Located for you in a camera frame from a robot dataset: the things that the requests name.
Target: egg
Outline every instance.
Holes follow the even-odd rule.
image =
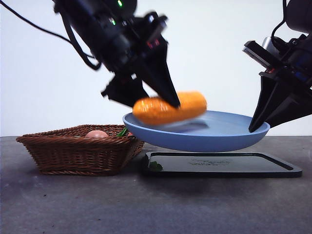
[[[93,130],[93,131],[88,132],[86,137],[89,137],[89,138],[106,138],[106,137],[108,137],[108,135],[106,132],[103,132],[101,130]]]

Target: basket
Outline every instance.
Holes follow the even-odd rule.
[[[116,136],[124,125],[80,125],[16,139],[23,143],[45,175],[116,175],[139,154],[144,142],[135,136]],[[85,138],[92,130],[107,138]]]

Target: plate rim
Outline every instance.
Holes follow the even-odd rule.
[[[235,113],[230,113],[230,112],[222,112],[222,111],[210,111],[207,110],[205,113],[207,112],[214,112],[214,113],[225,113],[225,114],[230,114],[230,115],[236,115],[236,116],[242,116],[242,117],[249,117],[252,118],[250,116],[245,116],[245,115],[241,115],[241,114],[235,114]],[[132,124],[131,122],[126,120],[126,117],[133,115],[133,113],[127,113],[123,116],[122,120],[124,122],[124,124],[129,124],[131,126],[134,126],[136,128],[140,128],[142,130],[148,130],[148,131],[152,131],[152,132],[156,132],[156,133],[162,133],[162,134],[172,134],[172,135],[177,135],[177,136],[190,136],[190,137],[243,137],[243,136],[251,136],[251,135],[259,135],[259,134],[263,134],[266,133],[270,130],[270,125],[267,122],[264,122],[263,124],[266,125],[266,128],[260,132],[254,131],[252,133],[248,133],[248,134],[236,134],[236,135],[190,135],[187,133],[177,133],[177,132],[167,132],[167,131],[163,131],[163,130],[157,130],[157,129],[152,129],[152,128],[147,128],[147,127],[142,127],[140,125],[135,125]]]

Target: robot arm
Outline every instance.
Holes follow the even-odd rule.
[[[101,64],[115,73],[102,95],[133,106],[148,96],[142,81],[174,107],[180,105],[168,66],[167,41],[161,36],[167,17],[151,12],[134,17],[137,0],[54,0],[74,48],[87,65]],[[78,45],[72,28],[98,60],[93,65]]]
[[[281,24],[308,35],[289,42],[273,36],[262,46],[255,41],[245,44],[243,51],[266,68],[260,73],[261,93],[250,132],[265,121],[274,127],[312,114],[312,0],[283,4]]]

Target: tray logo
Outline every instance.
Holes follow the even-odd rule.
[[[226,159],[226,160],[218,160],[218,161],[211,161],[211,160],[198,160],[198,159],[192,159],[189,162],[191,165],[194,166],[226,166],[231,163],[231,160]]]

